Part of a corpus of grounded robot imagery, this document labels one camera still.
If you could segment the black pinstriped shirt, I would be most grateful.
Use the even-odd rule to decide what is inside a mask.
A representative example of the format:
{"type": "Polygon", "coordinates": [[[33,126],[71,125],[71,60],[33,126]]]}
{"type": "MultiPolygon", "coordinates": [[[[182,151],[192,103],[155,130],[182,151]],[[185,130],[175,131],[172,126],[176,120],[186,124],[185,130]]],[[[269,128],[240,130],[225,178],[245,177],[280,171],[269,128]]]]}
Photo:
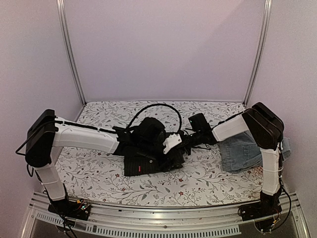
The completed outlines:
{"type": "Polygon", "coordinates": [[[126,177],[160,173],[159,159],[165,154],[164,146],[158,148],[136,148],[129,146],[123,150],[124,175],[126,177]]]}

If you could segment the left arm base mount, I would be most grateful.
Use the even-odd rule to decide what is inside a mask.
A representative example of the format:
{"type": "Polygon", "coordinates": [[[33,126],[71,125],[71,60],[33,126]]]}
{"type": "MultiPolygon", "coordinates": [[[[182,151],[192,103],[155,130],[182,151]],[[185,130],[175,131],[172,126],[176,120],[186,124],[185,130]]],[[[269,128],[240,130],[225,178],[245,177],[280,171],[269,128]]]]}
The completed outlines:
{"type": "Polygon", "coordinates": [[[63,217],[87,221],[91,212],[91,204],[84,201],[79,201],[78,203],[77,201],[63,199],[51,201],[48,211],[63,217]]]}

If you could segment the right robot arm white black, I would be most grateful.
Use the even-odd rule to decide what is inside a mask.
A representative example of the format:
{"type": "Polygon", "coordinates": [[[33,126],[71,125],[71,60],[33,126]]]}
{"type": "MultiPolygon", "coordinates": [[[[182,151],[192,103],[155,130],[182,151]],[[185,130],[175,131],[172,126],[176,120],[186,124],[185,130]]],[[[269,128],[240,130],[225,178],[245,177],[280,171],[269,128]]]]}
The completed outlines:
{"type": "Polygon", "coordinates": [[[204,128],[196,133],[182,137],[181,147],[190,152],[191,148],[200,145],[218,144],[220,147],[222,170],[232,174],[249,171],[262,166],[264,168],[263,188],[256,212],[267,216],[275,209],[278,197],[283,190],[280,173],[283,170],[283,159],[291,154],[290,139],[278,138],[272,149],[261,148],[262,141],[254,139],[254,131],[246,130],[223,141],[217,141],[207,122],[204,128]]]}

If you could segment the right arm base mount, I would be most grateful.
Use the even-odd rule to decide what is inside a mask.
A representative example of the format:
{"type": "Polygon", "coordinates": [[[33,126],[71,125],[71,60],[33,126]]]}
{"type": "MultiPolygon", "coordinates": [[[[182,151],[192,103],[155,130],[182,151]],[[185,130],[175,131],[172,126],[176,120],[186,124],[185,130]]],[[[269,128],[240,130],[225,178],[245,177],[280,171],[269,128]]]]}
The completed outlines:
{"type": "Polygon", "coordinates": [[[259,232],[269,233],[280,221],[281,211],[279,201],[272,204],[267,201],[259,201],[241,205],[238,209],[238,215],[242,218],[242,221],[253,220],[255,228],[259,232]]]}

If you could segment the light blue denim jeans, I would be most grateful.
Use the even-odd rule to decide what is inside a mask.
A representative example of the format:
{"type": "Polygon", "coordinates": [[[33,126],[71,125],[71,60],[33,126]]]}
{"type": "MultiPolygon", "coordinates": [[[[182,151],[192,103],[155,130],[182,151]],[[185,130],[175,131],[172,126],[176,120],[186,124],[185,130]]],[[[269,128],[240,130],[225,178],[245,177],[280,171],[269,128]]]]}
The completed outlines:
{"type": "Polygon", "coordinates": [[[225,172],[238,174],[263,164],[260,148],[249,131],[221,141],[218,145],[222,170],[225,172]]]}

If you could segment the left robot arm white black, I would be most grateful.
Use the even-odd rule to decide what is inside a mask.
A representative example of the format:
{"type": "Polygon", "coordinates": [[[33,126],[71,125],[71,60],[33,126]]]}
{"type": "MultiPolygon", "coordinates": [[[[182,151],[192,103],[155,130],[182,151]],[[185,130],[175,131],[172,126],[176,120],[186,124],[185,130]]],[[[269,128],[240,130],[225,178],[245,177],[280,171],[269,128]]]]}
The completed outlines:
{"type": "Polygon", "coordinates": [[[52,109],[45,110],[27,132],[27,139],[15,151],[25,158],[29,175],[36,174],[46,189],[51,206],[63,215],[70,215],[74,202],[68,197],[52,161],[53,148],[90,150],[124,158],[124,174],[139,176],[167,172],[181,167],[181,129],[167,133],[156,118],[146,117],[139,125],[133,121],[126,127],[112,130],[80,124],[57,117],[52,109]]]}

